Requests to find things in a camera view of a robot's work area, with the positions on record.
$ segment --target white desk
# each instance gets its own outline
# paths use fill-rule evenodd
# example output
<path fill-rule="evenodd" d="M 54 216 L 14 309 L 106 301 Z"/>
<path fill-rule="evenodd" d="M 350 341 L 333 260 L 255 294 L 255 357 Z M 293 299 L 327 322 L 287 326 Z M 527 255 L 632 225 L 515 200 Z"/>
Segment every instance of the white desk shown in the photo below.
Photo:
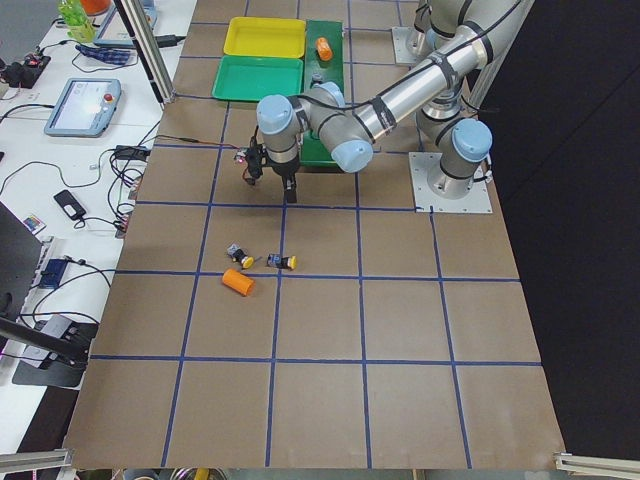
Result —
<path fill-rule="evenodd" d="M 156 0 L 158 22 L 154 33 L 186 35 L 195 3 L 196 0 Z M 40 46 L 55 44 L 66 38 L 66 29 L 52 27 Z M 111 125 L 101 137 L 95 139 L 53 138 L 43 133 L 50 110 L 16 111 L 0 124 L 0 150 L 6 153 L 0 162 L 0 182 L 20 166 L 38 160 L 58 165 L 69 184 L 89 183 L 97 178 L 98 172 L 91 166 L 97 164 L 101 152 L 117 144 L 137 144 L 160 119 L 162 110 L 140 63 L 110 72 L 82 73 L 71 65 L 71 60 L 77 54 L 74 45 L 70 42 L 47 49 L 45 54 L 51 56 L 51 62 L 35 88 L 23 89 L 12 100 L 1 102 L 0 115 L 25 103 L 55 104 L 68 78 L 117 78 L 122 84 L 123 96 Z M 182 43 L 161 50 L 172 77 L 181 51 Z M 86 69 L 108 67 L 84 57 L 78 59 L 78 64 Z M 15 89 L 10 89 L 5 98 L 11 98 L 15 93 Z M 103 157 L 100 182 L 91 187 L 72 190 L 86 208 L 87 216 L 113 218 L 107 204 L 107 191 L 113 179 L 106 155 Z M 0 200 L 20 219 L 29 214 L 40 218 L 47 227 L 39 237 L 54 236 L 62 239 L 56 249 L 58 256 L 84 258 L 101 269 L 115 268 L 122 248 L 122 241 L 115 239 L 115 229 L 101 222 L 88 222 L 84 229 L 74 230 L 74 222 L 64 215 L 52 198 L 65 188 L 54 168 L 34 165 L 9 180 Z M 71 265 L 65 278 L 75 277 L 85 271 L 86 268 Z M 36 294 L 34 301 L 42 294 Z M 107 294 L 108 288 L 102 276 L 91 275 L 56 292 L 44 303 L 45 309 L 41 308 L 40 311 L 73 310 L 100 319 Z M 20 354 L 22 348 L 20 344 L 9 342 L 6 351 Z M 45 391 L 44 387 L 11 384 L 16 365 L 17 360 L 3 358 L 0 361 L 0 454 L 17 451 Z"/>
<path fill-rule="evenodd" d="M 154 28 L 154 34 L 185 36 L 189 28 L 195 3 L 195 0 L 157 0 L 156 10 L 158 11 L 158 22 Z M 68 38 L 66 29 L 53 27 L 42 39 L 40 46 L 55 45 Z M 78 54 L 75 45 L 75 43 L 69 42 L 65 45 L 55 45 L 47 48 L 44 53 L 51 57 L 51 62 L 38 79 L 34 88 L 31 90 L 23 89 L 16 98 L 10 101 L 3 101 L 0 104 L 0 115 L 10 108 L 24 103 L 55 104 L 67 79 L 72 77 L 117 78 L 122 84 L 123 96 L 118 104 L 118 111 L 112 120 L 112 124 L 151 126 L 158 121 L 162 111 L 153 95 L 140 61 L 138 61 L 137 65 L 123 69 L 83 73 L 71 64 L 71 60 Z M 163 48 L 161 50 L 162 58 L 172 78 L 178 67 L 182 45 L 183 43 L 180 43 L 175 47 Z M 131 52 L 133 57 L 135 57 L 135 50 L 131 50 Z M 93 70 L 99 67 L 112 67 L 112 65 L 101 63 L 95 59 L 84 56 L 78 58 L 77 64 L 85 70 Z M 11 98 L 14 93 L 14 89 L 10 90 L 7 95 L 5 95 L 5 98 Z M 16 111 L 11 116 L 13 118 L 38 118 L 46 120 L 49 118 L 50 113 L 50 110 L 33 109 Z"/>

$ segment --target yellow tray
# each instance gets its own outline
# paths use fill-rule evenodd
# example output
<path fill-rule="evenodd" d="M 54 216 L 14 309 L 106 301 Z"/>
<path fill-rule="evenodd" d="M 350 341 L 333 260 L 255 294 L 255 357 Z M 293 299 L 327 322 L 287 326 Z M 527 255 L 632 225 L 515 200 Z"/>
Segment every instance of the yellow tray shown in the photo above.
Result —
<path fill-rule="evenodd" d="M 305 22 L 287 18 L 235 17 L 224 42 L 226 55 L 300 58 Z"/>

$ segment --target gray cylindrical joint cap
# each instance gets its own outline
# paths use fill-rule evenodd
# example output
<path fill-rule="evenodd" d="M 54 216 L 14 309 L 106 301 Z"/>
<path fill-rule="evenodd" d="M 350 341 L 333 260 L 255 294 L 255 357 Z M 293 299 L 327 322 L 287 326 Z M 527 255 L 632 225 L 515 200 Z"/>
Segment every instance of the gray cylindrical joint cap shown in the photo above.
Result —
<path fill-rule="evenodd" d="M 322 88 L 331 94 L 335 99 L 339 107 L 344 107 L 347 103 L 344 101 L 344 95 L 340 91 L 340 87 L 334 82 L 319 83 L 313 86 L 313 88 Z"/>
<path fill-rule="evenodd" d="M 453 146 L 468 162 L 480 163 L 488 155 L 493 144 L 491 130 L 484 123 L 465 118 L 453 128 Z"/>
<path fill-rule="evenodd" d="M 265 135 L 276 135 L 289 126 L 293 107 L 283 95 L 267 95 L 257 108 L 258 126 Z"/>
<path fill-rule="evenodd" d="M 373 158 L 373 147 L 364 140 L 349 140 L 334 148 L 331 158 L 345 172 L 359 172 Z"/>

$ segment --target green bottle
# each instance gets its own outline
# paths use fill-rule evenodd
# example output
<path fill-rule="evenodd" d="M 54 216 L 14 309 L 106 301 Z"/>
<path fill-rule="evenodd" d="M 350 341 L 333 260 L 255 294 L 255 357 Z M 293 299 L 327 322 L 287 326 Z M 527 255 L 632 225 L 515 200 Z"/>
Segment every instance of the green bottle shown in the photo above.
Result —
<path fill-rule="evenodd" d="M 58 11 L 69 27 L 69 36 L 80 43 L 93 41 L 96 32 L 79 0 L 60 0 Z"/>

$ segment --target cardboard mat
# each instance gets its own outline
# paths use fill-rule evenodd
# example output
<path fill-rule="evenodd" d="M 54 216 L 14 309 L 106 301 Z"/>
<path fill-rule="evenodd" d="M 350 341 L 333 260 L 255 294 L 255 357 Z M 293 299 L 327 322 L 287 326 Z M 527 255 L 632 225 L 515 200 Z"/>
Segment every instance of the cardboard mat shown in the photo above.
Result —
<path fill-rule="evenodd" d="M 412 2 L 203 2 L 160 133 L 247 145 L 255 106 L 208 97 L 236 15 L 340 20 L 347 101 L 407 69 Z M 552 468 L 563 442 L 509 240 L 418 214 L 402 122 L 357 175 L 242 181 L 235 148 L 154 147 L 65 446 L 77 468 Z M 239 243 L 252 294 L 221 284 Z M 265 265 L 296 255 L 294 271 Z"/>

